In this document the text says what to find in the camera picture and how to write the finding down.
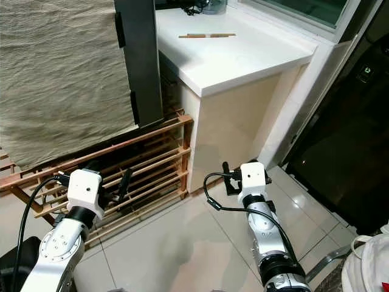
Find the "black handle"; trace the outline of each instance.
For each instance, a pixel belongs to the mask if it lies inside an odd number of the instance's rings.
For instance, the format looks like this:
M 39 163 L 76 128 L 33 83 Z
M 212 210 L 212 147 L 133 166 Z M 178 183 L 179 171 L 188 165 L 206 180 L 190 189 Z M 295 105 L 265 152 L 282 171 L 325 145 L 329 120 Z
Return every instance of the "black handle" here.
M 119 47 L 124 47 L 126 45 L 126 40 L 124 39 L 122 15 L 120 14 L 120 12 L 115 13 L 115 26 L 116 26 L 117 42 L 119 43 Z

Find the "silver robot arm segment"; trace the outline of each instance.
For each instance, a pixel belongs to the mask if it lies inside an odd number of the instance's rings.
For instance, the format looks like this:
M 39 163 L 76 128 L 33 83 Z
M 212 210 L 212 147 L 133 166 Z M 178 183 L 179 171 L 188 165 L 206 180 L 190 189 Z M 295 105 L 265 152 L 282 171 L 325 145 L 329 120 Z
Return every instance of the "silver robot arm segment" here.
M 84 241 L 97 215 L 101 176 L 91 170 L 75 170 L 70 175 L 67 197 L 69 213 L 45 235 L 38 261 L 24 282 L 21 292 L 70 291 L 73 270 L 84 254 Z
M 270 215 L 279 223 L 274 205 L 268 201 L 265 192 L 264 166 L 252 162 L 243 164 L 240 170 L 242 191 L 238 196 L 239 204 Z M 249 213 L 247 219 L 253 235 L 252 252 L 265 292 L 311 292 L 303 268 L 291 257 L 277 226 L 259 214 Z

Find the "black cable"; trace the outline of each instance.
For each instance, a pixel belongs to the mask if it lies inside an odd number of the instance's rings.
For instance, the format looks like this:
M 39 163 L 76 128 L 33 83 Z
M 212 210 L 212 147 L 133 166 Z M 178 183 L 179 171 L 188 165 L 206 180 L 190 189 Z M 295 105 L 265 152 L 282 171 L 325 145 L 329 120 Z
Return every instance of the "black cable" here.
M 292 260 L 293 260 L 295 263 L 298 264 L 298 260 L 297 260 L 297 258 L 296 258 L 295 253 L 294 253 L 294 250 L 293 250 L 291 241 L 290 241 L 289 238 L 287 237 L 285 230 L 281 227 L 281 225 L 280 225 L 272 216 L 269 216 L 269 215 L 266 214 L 266 213 L 263 213 L 263 212 L 261 212 L 261 211 L 254 210 L 254 209 L 224 207 L 224 206 L 222 206 L 221 204 L 219 204 L 214 198 L 212 198 L 212 197 L 208 194 L 208 190 L 207 190 L 207 180 L 208 180 L 210 177 L 216 176 L 216 175 L 218 175 L 218 176 L 228 176 L 228 177 L 230 177 L 230 178 L 234 178 L 234 174 L 233 174 L 233 173 L 213 172 L 213 173 L 210 173 L 209 175 L 207 175 L 207 176 L 204 178 L 203 187 L 204 187 L 205 195 L 207 196 L 207 201 L 208 201 L 208 203 L 209 203 L 212 207 L 214 207 L 216 210 L 254 213 L 254 214 L 261 215 L 261 216 L 267 218 L 268 220 L 270 220 L 270 221 L 278 228 L 278 230 L 280 231 L 281 236 L 282 236 L 282 238 L 283 238 L 283 240 L 284 240 L 284 243 L 285 243 L 285 245 L 286 245 L 286 249 L 288 250 L 289 254 L 291 255 Z
M 33 193 L 31 194 L 29 202 L 26 204 L 26 207 L 24 208 L 24 213 L 22 216 L 22 220 L 20 223 L 20 229 L 19 229 L 19 237 L 18 237 L 18 245 L 16 247 L 16 258 L 15 258 L 15 264 L 13 266 L 13 277 L 12 277 L 12 292 L 16 292 L 16 278 L 19 273 L 19 266 L 20 266 L 20 256 L 22 253 L 22 244 L 23 244 L 23 236 L 24 236 L 24 227 L 26 226 L 27 221 L 27 215 L 29 214 L 29 210 L 31 208 L 32 203 L 34 202 L 36 194 L 39 192 L 40 189 L 47 183 L 58 180 L 59 176 L 53 176 L 52 178 L 48 178 L 45 181 L 43 181 L 40 185 L 38 185 Z

